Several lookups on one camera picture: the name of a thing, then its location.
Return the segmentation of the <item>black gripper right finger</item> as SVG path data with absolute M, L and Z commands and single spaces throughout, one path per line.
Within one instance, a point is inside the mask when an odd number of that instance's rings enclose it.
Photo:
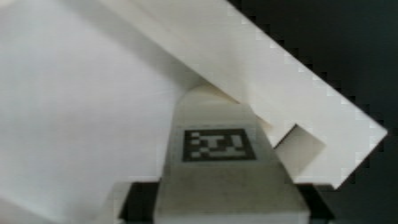
M 316 186 L 305 183 L 298 184 L 296 188 L 309 207 L 309 224 L 332 224 L 334 213 L 321 198 Z

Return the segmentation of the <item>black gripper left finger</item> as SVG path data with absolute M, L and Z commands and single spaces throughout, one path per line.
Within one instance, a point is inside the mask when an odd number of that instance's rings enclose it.
M 154 224 L 158 182 L 133 182 L 119 212 L 124 224 Z

